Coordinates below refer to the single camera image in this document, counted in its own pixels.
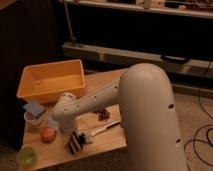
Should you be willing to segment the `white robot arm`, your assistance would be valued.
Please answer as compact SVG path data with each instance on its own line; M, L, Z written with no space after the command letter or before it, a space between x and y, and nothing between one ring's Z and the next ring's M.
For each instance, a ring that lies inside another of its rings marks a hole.
M120 109L133 171L187 171L171 83L156 65L136 64L77 100L61 95L52 118L69 130L72 119L112 105Z

